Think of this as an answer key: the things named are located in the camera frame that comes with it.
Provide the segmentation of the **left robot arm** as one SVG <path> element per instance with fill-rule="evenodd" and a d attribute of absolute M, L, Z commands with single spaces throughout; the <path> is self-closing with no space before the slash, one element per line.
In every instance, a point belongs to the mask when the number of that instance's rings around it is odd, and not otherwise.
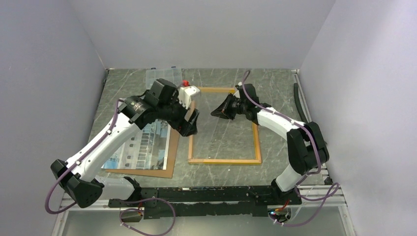
<path fill-rule="evenodd" d="M 55 160 L 51 171 L 53 188 L 61 187 L 81 208 L 100 199 L 115 199 L 133 207 L 142 200 L 141 187 L 130 177 L 103 178 L 98 171 L 117 149 L 134 134 L 156 120 L 166 121 L 181 136 L 197 133 L 198 110 L 191 110 L 196 86 L 177 86 L 157 79 L 150 89 L 116 102 L 109 123 L 79 152 L 67 160 Z"/>

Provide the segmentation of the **yellow wooden picture frame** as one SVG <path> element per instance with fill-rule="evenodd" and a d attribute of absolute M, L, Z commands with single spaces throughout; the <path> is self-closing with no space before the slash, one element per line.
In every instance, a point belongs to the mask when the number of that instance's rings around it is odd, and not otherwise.
<path fill-rule="evenodd" d="M 201 93 L 234 93 L 234 88 L 217 88 L 217 87 L 198 87 Z M 189 137 L 188 146 L 188 163 L 189 164 L 213 164 L 213 165 L 260 165 L 262 164 L 261 147 L 259 140 L 258 126 L 252 124 L 253 143 L 255 158 L 254 159 L 195 159 L 193 158 L 193 141 L 194 136 Z"/>

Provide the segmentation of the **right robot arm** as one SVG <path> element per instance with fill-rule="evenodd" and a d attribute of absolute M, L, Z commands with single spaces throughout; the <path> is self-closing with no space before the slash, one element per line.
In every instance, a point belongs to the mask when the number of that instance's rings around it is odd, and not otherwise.
<path fill-rule="evenodd" d="M 272 181 L 270 197 L 276 204 L 284 203 L 297 184 L 312 170 L 329 160 L 329 152 L 319 125 L 301 122 L 279 113 L 271 105 L 260 103 L 252 84 L 238 84 L 235 92 L 211 112 L 211 116 L 233 120 L 236 115 L 265 127 L 287 142 L 289 165 Z"/>

